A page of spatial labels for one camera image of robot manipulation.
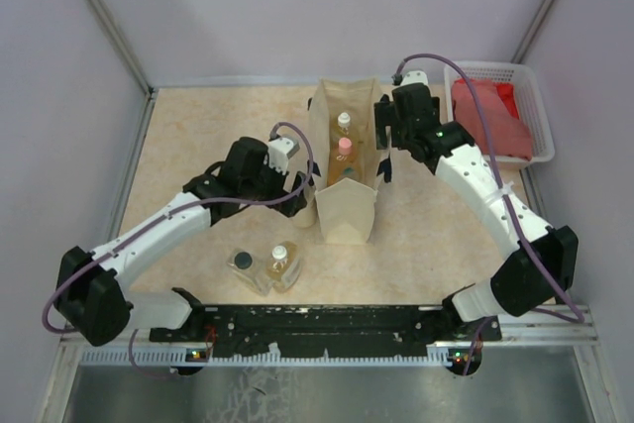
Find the cream cylindrical bottle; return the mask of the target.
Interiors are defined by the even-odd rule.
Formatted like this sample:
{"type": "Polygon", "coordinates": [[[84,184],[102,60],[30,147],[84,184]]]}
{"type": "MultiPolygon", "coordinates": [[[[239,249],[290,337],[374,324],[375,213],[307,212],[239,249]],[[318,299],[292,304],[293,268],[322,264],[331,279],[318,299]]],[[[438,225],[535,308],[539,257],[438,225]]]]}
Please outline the cream cylindrical bottle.
{"type": "Polygon", "coordinates": [[[298,229],[310,228],[317,220],[315,187],[308,185],[303,190],[303,197],[306,199],[306,206],[299,210],[291,219],[292,224],[298,229]]]}

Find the yellow liquid bottle white cap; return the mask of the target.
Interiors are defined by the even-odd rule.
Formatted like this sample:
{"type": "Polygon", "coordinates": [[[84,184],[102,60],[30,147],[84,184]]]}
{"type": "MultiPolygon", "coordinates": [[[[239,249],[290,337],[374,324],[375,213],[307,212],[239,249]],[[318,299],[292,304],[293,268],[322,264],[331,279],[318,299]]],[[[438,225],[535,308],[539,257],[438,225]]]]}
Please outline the yellow liquid bottle white cap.
{"type": "Polygon", "coordinates": [[[348,112],[340,113],[331,121],[329,137],[331,144],[335,146],[338,145],[342,138],[348,138],[353,143],[358,143],[362,140],[361,129],[348,112]]]}

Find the pink cap orange bottle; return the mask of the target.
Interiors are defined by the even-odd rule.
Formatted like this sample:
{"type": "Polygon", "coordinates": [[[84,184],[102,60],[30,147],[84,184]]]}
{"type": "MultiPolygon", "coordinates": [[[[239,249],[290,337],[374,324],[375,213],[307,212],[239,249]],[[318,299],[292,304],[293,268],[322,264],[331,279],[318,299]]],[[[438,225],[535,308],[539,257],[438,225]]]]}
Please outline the pink cap orange bottle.
{"type": "Polygon", "coordinates": [[[332,186],[345,179],[341,178],[341,173],[346,167],[353,167],[359,172],[360,179],[356,181],[362,179],[363,168],[357,146],[350,139],[342,138],[338,145],[331,150],[327,185],[332,186]]]}

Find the beige canvas bag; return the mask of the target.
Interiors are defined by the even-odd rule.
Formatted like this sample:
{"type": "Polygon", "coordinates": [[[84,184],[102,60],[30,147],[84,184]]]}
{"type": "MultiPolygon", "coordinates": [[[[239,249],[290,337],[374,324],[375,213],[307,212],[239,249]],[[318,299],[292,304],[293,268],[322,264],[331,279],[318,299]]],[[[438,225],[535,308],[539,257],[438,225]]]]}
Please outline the beige canvas bag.
{"type": "Polygon", "coordinates": [[[375,217],[378,188],[385,179],[380,168],[389,162],[389,153],[375,143],[373,105],[383,95],[375,78],[354,82],[322,79],[308,108],[308,139],[312,147],[312,179],[322,236],[326,243],[362,245],[370,238],[375,217]],[[345,178],[327,185],[332,145],[330,123],[348,112],[361,129],[358,149],[363,176],[360,181],[345,178]]]}

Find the clear jar teal lid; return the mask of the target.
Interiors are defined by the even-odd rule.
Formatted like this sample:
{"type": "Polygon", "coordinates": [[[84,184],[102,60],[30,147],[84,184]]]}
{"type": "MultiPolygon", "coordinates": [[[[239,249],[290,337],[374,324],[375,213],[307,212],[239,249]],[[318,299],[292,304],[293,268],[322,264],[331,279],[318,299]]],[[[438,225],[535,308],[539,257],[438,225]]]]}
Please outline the clear jar teal lid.
{"type": "Polygon", "coordinates": [[[342,173],[341,178],[349,178],[351,180],[359,180],[360,175],[359,172],[353,167],[346,167],[342,173]]]}

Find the amber bottle white cap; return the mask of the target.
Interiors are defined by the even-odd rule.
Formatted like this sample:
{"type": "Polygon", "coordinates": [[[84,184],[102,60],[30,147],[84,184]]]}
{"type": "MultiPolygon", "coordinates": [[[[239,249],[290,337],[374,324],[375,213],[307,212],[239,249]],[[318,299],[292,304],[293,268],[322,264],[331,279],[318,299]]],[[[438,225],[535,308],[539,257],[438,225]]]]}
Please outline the amber bottle white cap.
{"type": "Polygon", "coordinates": [[[279,293],[294,285],[302,270],[298,245],[284,241],[273,247],[265,266],[265,274],[272,282],[272,288],[279,293]]]}

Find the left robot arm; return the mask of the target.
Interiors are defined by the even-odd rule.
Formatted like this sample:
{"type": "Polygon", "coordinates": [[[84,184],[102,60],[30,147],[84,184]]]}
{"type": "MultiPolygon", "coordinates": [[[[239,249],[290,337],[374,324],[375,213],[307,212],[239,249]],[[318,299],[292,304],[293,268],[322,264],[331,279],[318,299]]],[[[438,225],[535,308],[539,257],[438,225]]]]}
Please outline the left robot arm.
{"type": "Polygon", "coordinates": [[[110,343],[127,330],[165,329],[182,339],[206,328],[200,302],[181,288],[137,293],[132,284],[164,255],[192,236],[238,214],[245,206],[266,206],[286,217],[305,207],[297,172],[284,188],[290,160],[300,144],[287,136],[267,143],[242,137],[226,158],[190,179],[165,206],[128,233],[86,252],[64,254],[53,306],[92,346],[110,343]]]}

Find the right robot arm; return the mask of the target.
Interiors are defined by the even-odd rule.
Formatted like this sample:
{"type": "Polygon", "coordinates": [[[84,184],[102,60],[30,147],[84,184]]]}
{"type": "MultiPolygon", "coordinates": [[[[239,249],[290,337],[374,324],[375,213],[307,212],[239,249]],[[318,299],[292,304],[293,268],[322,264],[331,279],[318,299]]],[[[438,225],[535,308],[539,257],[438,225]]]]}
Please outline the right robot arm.
{"type": "Polygon", "coordinates": [[[524,204],[462,125],[441,123],[439,101],[427,85],[400,86],[373,111],[378,147],[408,151],[457,192],[503,259],[492,277],[444,300],[442,324],[450,337],[465,339],[485,317],[520,317],[555,297],[570,300],[577,235],[568,226],[554,228],[524,204]]]}

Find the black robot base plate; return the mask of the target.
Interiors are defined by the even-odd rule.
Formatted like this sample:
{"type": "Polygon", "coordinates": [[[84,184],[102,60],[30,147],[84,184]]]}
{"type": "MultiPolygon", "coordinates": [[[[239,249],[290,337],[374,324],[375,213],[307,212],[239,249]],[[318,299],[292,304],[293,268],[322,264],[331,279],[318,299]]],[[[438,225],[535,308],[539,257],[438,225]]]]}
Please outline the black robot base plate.
{"type": "Polygon", "coordinates": [[[467,350],[502,337],[495,318],[462,324],[445,310],[414,305],[196,305],[176,330],[154,328],[154,343],[205,346],[203,357],[264,362],[403,364],[427,361],[437,344],[467,350]]]}

